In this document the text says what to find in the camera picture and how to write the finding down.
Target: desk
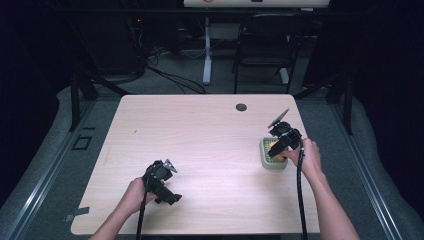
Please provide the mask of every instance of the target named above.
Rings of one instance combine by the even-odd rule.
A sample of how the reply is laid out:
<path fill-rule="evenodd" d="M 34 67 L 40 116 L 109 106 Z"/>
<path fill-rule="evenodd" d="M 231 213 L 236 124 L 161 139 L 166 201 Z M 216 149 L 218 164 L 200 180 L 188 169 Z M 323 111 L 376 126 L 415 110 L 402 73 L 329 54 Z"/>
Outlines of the desk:
<path fill-rule="evenodd" d="M 326 8 L 330 0 L 263 0 L 262 2 L 252 2 L 251 0 L 184 0 L 185 7 L 275 7 L 275 8 L 303 8 L 316 7 Z"/>
<path fill-rule="evenodd" d="M 246 111 L 238 111 L 243 103 Z M 169 158 L 178 173 L 166 182 L 183 195 L 172 206 L 146 208 L 143 234 L 300 233 L 296 167 L 261 165 L 259 143 L 267 126 L 284 120 L 305 129 L 290 95 L 129 95 L 122 98 L 80 203 L 74 234 L 92 234 L 114 209 L 128 183 L 154 160 Z M 302 179 L 309 232 L 319 232 L 315 199 Z M 135 234 L 138 214 L 120 234 Z"/>
<path fill-rule="evenodd" d="M 184 7 L 191 8 L 326 8 L 330 0 L 263 0 L 252 2 L 251 0 L 184 0 Z M 212 57 L 210 49 L 210 23 L 209 18 L 205 21 L 205 66 L 203 68 L 203 84 L 211 83 Z M 280 71 L 281 80 L 288 81 L 286 69 Z"/>

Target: human hand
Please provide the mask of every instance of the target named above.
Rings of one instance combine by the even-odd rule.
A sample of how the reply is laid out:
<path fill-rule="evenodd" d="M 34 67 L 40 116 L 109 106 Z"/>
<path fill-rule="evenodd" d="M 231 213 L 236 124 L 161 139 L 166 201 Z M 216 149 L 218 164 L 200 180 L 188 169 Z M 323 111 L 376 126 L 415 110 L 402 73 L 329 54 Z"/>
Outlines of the human hand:
<path fill-rule="evenodd" d="M 144 198 L 144 182 L 141 178 L 136 178 L 130 182 L 127 190 L 121 198 L 118 206 L 116 207 L 117 211 L 120 211 L 122 214 L 125 214 L 127 217 L 130 217 L 133 213 L 136 213 L 140 210 L 141 202 Z M 157 196 L 151 192 L 148 192 L 146 195 L 146 204 L 150 201 L 156 199 Z"/>
<path fill-rule="evenodd" d="M 316 142 L 312 141 L 309 138 L 305 138 L 303 141 L 303 162 L 302 162 L 302 172 L 305 174 L 306 178 L 313 178 L 318 174 L 322 173 L 321 168 L 321 154 L 319 152 L 318 145 Z M 299 162 L 299 153 L 300 146 L 295 150 L 284 150 L 280 153 L 281 156 L 290 158 L 294 165 L 297 166 Z"/>

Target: small container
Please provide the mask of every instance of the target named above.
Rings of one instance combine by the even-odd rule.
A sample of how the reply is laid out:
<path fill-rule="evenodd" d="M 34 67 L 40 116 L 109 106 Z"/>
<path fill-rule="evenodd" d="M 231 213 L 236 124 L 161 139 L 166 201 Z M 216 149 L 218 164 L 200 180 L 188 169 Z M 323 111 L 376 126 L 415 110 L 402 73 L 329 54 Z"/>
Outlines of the small container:
<path fill-rule="evenodd" d="M 281 155 L 271 158 L 268 155 L 269 149 L 278 141 L 278 138 L 263 138 L 259 144 L 261 152 L 262 166 L 271 170 L 284 170 L 287 166 L 288 159 Z"/>

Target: gray mat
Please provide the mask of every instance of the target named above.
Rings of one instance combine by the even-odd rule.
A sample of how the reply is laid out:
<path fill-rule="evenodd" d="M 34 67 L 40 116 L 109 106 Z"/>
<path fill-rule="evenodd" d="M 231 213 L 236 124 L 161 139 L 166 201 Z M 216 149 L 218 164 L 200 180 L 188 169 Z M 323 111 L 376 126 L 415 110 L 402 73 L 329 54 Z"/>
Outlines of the gray mat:
<path fill-rule="evenodd" d="M 71 222 L 64 221 L 64 217 L 78 208 L 117 105 L 118 102 L 114 101 L 96 102 L 79 132 L 82 137 L 91 138 L 88 148 L 68 151 L 63 168 L 28 228 L 25 239 L 87 238 L 74 236 L 70 232 Z M 361 238 L 384 239 L 380 222 L 352 164 L 354 159 L 349 146 L 329 106 L 323 101 L 299 101 L 298 106 L 308 136 L 320 145 L 323 168 L 335 195 L 345 207 Z M 319 239 L 316 234 L 310 237 Z M 133 238 L 120 236 L 118 239 Z M 284 235 L 283 239 L 299 239 L 299 235 Z"/>

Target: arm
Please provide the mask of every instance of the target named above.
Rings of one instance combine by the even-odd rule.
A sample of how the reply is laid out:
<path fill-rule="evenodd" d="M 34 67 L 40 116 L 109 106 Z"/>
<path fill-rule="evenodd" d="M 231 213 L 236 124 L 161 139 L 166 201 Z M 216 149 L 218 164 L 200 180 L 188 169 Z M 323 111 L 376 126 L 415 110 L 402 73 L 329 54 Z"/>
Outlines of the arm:
<path fill-rule="evenodd" d="M 352 222 L 331 191 L 321 168 L 321 155 L 317 144 L 304 139 L 305 148 L 302 172 L 311 185 L 318 211 L 318 221 L 323 239 L 359 239 Z M 297 166 L 300 149 L 283 151 L 282 156 L 293 160 Z"/>
<path fill-rule="evenodd" d="M 91 236 L 90 239 L 115 239 L 121 230 L 125 221 L 140 210 L 141 202 L 144 197 L 144 183 L 141 178 L 136 178 L 129 184 L 127 191 L 119 201 L 116 208 L 100 226 L 100 228 Z M 152 193 L 147 193 L 146 202 L 156 198 Z"/>

